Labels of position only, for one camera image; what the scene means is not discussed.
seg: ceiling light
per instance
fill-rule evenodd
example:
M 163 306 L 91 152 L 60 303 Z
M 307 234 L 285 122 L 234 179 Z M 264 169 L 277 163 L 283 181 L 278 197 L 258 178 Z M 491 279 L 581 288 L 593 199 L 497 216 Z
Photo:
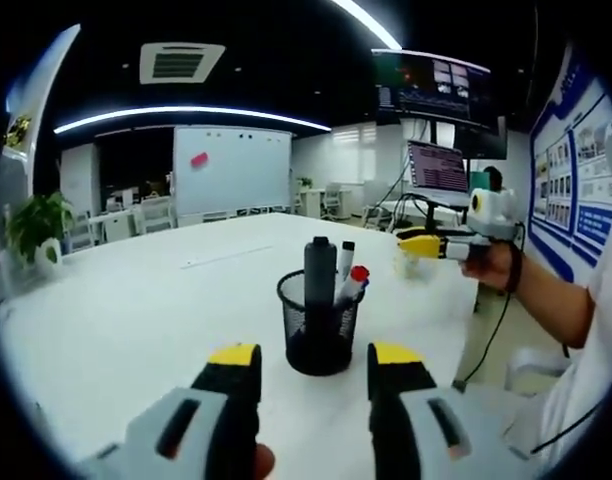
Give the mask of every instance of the ceiling light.
M 247 117 L 265 118 L 267 120 L 277 120 L 279 122 L 293 123 L 295 125 L 302 125 L 304 127 L 316 128 L 318 130 L 324 130 L 330 132 L 331 129 L 324 125 L 318 125 L 316 123 L 307 122 L 305 120 L 298 120 L 296 118 L 284 117 L 282 115 L 273 115 L 272 113 L 254 112 L 252 110 L 238 110 L 235 108 L 223 108 L 223 107 L 147 107 L 147 108 L 133 108 L 130 110 L 119 110 L 117 112 L 103 113 L 101 115 L 95 115 L 94 117 L 84 118 L 77 120 L 76 122 L 62 125 L 54 130 L 59 135 L 60 133 L 67 132 L 74 128 L 83 127 L 84 125 L 90 125 L 91 123 L 103 122 L 104 120 L 112 120 L 114 118 L 129 117 L 131 115 L 143 115 L 147 113 L 223 113 L 227 115 L 244 115 Z
M 393 36 L 386 31 L 384 27 L 382 27 L 377 20 L 371 17 L 366 10 L 357 5 L 352 0 L 331 0 L 333 3 L 336 3 L 338 6 L 346 10 L 357 20 L 362 22 L 366 28 L 368 28 L 371 32 L 375 34 L 384 44 L 392 49 L 392 50 L 401 50 L 402 46 L 397 43 L 397 41 L 393 38 Z

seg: green plant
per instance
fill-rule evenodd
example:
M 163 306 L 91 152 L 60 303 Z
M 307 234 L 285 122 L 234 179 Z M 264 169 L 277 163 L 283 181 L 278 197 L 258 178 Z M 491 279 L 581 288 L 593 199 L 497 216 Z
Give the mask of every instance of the green plant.
M 6 226 L 12 247 L 29 263 L 35 261 L 35 250 L 50 238 L 63 240 L 64 230 L 73 223 L 68 202 L 60 192 L 50 196 L 33 195 L 15 211 Z M 56 252 L 47 251 L 55 263 Z
M 304 188 L 313 188 L 313 179 L 308 177 L 300 177 L 299 182 Z

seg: monitor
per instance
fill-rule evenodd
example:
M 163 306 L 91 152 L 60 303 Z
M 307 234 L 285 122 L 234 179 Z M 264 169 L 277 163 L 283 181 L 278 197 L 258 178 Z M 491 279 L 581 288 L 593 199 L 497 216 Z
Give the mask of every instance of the monitor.
M 455 127 L 453 147 L 461 150 L 464 158 L 486 158 L 488 160 L 506 160 L 508 148 L 508 131 L 506 117 L 497 119 L 498 134 L 465 126 Z
M 486 67 L 408 50 L 374 49 L 373 61 L 380 113 L 497 131 Z
M 409 141 L 408 152 L 413 189 L 468 192 L 464 160 L 459 150 Z

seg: pen holder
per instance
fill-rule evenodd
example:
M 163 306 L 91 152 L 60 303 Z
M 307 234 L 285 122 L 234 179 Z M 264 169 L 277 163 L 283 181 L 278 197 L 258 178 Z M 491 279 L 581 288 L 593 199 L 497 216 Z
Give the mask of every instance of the pen holder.
M 304 305 L 304 271 L 284 276 L 277 284 L 282 301 L 286 359 L 305 375 L 327 376 L 348 368 L 353 355 L 357 309 L 362 291 L 354 300 L 327 308 Z

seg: air vent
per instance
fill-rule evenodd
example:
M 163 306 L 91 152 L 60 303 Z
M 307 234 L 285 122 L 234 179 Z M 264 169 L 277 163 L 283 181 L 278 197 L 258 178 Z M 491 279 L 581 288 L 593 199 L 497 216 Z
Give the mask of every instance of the air vent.
M 140 83 L 203 83 L 223 55 L 222 45 L 147 43 L 142 45 Z

